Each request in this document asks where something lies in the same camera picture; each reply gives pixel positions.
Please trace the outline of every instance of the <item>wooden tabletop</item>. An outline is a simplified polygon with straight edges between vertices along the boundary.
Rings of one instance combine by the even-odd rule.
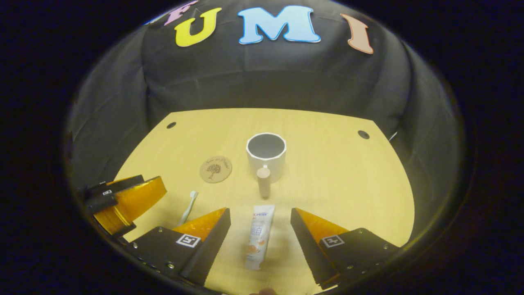
[[[167,126],[176,122],[172,128]],[[369,134],[362,138],[358,131]],[[272,132],[287,141],[285,170],[262,199],[248,170],[246,142]],[[212,156],[233,164],[230,176],[216,184],[200,178]],[[370,120],[281,109],[212,109],[174,112],[135,148],[115,179],[142,174],[161,176],[167,194],[135,220],[125,235],[134,240],[156,226],[176,227],[199,195],[188,221],[222,207],[231,210],[231,227],[205,286],[227,294],[248,295],[265,287],[279,294],[321,292],[290,224],[298,207],[348,230],[367,228],[400,247],[411,234],[414,205],[408,178],[392,146]],[[254,205],[275,204],[261,270],[244,268]]]

